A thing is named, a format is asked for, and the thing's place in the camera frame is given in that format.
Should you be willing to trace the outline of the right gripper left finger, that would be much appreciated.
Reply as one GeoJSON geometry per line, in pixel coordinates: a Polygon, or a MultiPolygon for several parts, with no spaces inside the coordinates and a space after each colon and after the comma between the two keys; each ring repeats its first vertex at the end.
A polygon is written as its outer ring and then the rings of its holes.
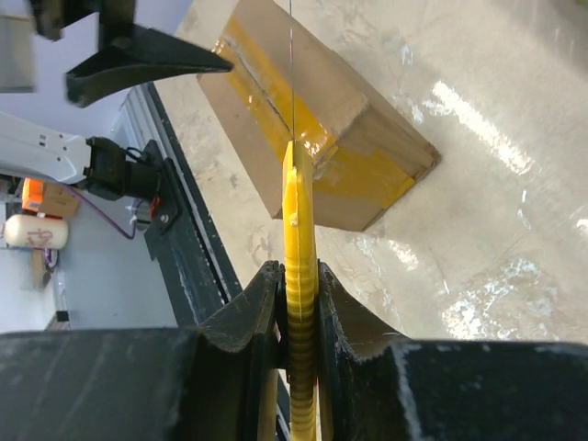
{"type": "Polygon", "coordinates": [[[273,440],[276,295],[268,261],[201,325],[4,334],[4,440],[273,440]]]}

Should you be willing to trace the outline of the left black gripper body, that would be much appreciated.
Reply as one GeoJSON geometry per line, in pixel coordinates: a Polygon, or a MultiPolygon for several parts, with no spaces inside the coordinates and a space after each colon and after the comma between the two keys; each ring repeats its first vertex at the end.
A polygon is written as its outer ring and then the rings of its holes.
{"type": "Polygon", "coordinates": [[[111,41],[132,34],[135,0],[28,0],[35,28],[48,40],[59,40],[62,30],[98,14],[98,39],[111,41]]]}

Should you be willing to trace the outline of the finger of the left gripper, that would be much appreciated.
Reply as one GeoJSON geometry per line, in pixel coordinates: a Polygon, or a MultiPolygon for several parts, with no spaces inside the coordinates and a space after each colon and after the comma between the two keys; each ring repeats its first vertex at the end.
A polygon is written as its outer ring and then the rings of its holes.
{"type": "Polygon", "coordinates": [[[136,85],[186,74],[221,74],[233,63],[155,28],[133,27],[65,74],[67,100],[77,107],[136,85]]]}

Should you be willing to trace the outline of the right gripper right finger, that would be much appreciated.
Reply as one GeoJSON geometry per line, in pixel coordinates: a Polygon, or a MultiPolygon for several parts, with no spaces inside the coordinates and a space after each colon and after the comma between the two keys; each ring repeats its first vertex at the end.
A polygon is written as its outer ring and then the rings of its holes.
{"type": "Polygon", "coordinates": [[[325,440],[584,440],[587,348],[417,340],[319,266],[325,440]]]}

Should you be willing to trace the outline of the brown cardboard express box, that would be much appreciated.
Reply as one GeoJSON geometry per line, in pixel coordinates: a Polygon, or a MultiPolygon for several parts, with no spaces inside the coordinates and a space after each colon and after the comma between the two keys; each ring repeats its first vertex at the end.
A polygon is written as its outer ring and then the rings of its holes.
{"type": "Polygon", "coordinates": [[[362,232],[440,159],[340,55],[272,1],[241,1],[214,48],[232,63],[199,84],[272,218],[298,140],[313,163],[314,220],[362,232]]]}

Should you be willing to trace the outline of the yellow utility knife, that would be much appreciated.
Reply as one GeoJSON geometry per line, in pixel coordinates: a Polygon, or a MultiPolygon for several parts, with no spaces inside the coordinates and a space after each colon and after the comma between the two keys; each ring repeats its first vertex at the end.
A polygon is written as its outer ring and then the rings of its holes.
{"type": "Polygon", "coordinates": [[[277,325],[278,366],[289,384],[289,433],[315,440],[321,433],[319,403],[319,262],[313,210],[314,154],[329,140],[297,92],[297,41],[311,38],[290,1],[265,1],[261,28],[267,63],[264,90],[275,116],[266,137],[282,163],[280,213],[284,231],[284,295],[277,325]]]}

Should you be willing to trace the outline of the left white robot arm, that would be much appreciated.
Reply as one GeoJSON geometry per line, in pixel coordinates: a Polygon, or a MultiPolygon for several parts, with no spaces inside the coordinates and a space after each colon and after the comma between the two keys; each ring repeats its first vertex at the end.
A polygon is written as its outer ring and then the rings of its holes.
{"type": "MultiPolygon", "coordinates": [[[[24,17],[2,15],[1,89],[32,87],[30,38],[57,41],[72,24],[98,15],[96,52],[64,76],[67,100],[80,108],[136,85],[185,74],[228,73],[213,51],[135,21],[133,1],[30,1],[24,17]]],[[[152,200],[161,166],[103,137],[85,138],[1,115],[1,173],[79,187],[106,200],[152,200]]]]}

